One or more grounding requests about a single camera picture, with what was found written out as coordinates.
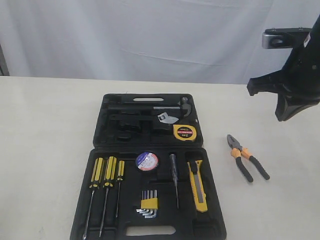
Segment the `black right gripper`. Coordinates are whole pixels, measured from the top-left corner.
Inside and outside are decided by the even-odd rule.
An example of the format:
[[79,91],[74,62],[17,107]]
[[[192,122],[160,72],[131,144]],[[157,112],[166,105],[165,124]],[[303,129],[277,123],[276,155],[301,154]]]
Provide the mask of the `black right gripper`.
[[250,96],[277,94],[275,116],[285,122],[301,111],[320,103],[320,38],[308,37],[293,48],[282,70],[250,78]]

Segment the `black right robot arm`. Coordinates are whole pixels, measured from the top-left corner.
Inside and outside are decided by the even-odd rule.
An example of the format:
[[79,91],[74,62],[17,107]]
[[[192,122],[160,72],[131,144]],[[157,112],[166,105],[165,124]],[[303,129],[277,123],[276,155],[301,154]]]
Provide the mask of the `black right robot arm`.
[[275,116],[291,119],[320,102],[320,21],[313,27],[269,28],[262,34],[264,49],[291,49],[282,69],[251,78],[250,96],[268,92],[277,94]]

